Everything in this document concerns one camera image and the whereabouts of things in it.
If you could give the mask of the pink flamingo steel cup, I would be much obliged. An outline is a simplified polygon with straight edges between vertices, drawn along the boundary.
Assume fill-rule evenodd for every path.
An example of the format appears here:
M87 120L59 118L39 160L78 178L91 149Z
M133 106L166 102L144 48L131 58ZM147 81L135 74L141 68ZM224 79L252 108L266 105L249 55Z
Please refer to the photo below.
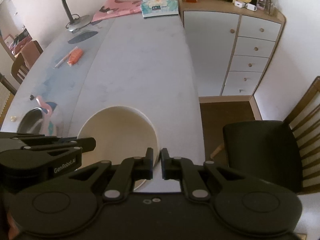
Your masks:
M45 102L42 96L35 98L38 106L28 111L17 128L17 133L42 134L56 136L57 125L52 120L57 104Z

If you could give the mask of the white charger adapter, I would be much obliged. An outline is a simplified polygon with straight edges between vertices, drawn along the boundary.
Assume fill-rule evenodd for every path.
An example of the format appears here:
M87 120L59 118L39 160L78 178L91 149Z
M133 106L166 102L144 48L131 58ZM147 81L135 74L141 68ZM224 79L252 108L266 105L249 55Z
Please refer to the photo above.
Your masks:
M251 3L246 3L245 8L250 11L257 11L257 7Z

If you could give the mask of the white pink pen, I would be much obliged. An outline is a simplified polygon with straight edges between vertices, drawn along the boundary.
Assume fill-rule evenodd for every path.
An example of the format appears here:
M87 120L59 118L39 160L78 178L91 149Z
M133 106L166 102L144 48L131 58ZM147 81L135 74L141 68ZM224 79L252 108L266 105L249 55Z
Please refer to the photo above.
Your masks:
M64 56L56 65L54 68L59 68L61 66L61 64L63 64L71 55L71 53L75 50L77 50L78 47L76 46L75 48L73 48L66 56Z

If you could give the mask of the tissue box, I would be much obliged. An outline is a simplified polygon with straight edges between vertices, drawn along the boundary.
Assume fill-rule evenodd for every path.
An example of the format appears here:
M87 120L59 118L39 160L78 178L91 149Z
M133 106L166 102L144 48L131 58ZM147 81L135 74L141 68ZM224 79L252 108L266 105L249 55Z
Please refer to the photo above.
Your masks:
M177 0L142 0L140 8L144 18L178 15Z

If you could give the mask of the cream white bowl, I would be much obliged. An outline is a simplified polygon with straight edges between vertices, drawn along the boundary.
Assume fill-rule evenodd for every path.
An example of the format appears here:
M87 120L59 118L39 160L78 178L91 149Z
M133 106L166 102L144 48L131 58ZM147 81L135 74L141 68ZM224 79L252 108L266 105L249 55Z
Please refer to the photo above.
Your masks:
M145 114L127 106L107 107L90 117L78 138L93 137L96 147L82 154L82 166L109 160L119 165L130 157L144 157L153 149L153 166L159 159L159 142L153 124Z

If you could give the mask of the orange packet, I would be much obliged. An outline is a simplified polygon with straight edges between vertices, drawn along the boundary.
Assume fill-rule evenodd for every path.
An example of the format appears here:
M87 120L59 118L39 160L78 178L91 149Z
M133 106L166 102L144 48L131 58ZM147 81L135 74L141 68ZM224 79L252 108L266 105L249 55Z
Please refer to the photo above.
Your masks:
M69 66L75 65L79 59L82 57L82 55L84 54L83 50L80 48L76 48L75 50L73 50L70 53L69 59L67 61L67 64Z

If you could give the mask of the wooden chair with pink cloth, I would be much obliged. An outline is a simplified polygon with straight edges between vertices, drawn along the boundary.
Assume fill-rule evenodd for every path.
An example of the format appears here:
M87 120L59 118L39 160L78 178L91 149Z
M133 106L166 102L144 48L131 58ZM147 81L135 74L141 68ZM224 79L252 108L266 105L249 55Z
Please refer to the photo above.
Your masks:
M12 77L21 84L35 64L37 59L43 53L43 49L37 41L28 42L16 56L11 67Z

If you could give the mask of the black seat wooden chair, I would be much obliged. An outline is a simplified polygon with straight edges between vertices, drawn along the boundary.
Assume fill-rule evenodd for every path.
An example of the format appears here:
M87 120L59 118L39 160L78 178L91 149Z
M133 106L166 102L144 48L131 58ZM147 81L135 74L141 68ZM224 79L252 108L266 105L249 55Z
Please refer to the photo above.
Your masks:
M319 192L319 77L283 120L255 120L223 127L230 168L285 187L297 194Z

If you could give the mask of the white wooden sideboard cabinet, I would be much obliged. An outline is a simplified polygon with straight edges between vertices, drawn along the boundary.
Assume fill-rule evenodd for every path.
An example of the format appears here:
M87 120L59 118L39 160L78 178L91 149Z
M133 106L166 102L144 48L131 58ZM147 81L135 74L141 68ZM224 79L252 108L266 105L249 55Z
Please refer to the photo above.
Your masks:
M285 16L225 0L178 2L201 102L248 101L272 60Z

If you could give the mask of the pink folded cloth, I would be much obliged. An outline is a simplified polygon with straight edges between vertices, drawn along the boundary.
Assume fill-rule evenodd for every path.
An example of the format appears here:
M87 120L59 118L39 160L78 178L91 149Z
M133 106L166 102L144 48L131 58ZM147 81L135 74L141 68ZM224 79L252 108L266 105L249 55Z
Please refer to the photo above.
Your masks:
M141 13L142 1L107 0L94 14L91 23L110 18Z

